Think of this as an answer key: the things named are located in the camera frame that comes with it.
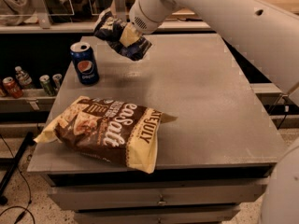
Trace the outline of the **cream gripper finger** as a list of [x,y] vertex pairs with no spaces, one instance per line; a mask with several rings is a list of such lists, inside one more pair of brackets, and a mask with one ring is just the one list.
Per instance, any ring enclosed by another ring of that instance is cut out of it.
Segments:
[[121,24],[121,28],[122,33],[120,42],[125,47],[133,45],[142,36],[142,34],[131,23],[123,22]]

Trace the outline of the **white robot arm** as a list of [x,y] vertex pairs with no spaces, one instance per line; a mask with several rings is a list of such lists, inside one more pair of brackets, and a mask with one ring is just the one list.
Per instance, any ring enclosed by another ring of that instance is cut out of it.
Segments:
[[[262,69],[299,105],[299,18],[261,0],[135,0],[130,22],[151,34],[185,7]],[[299,143],[288,147],[271,174],[258,224],[299,224]]]

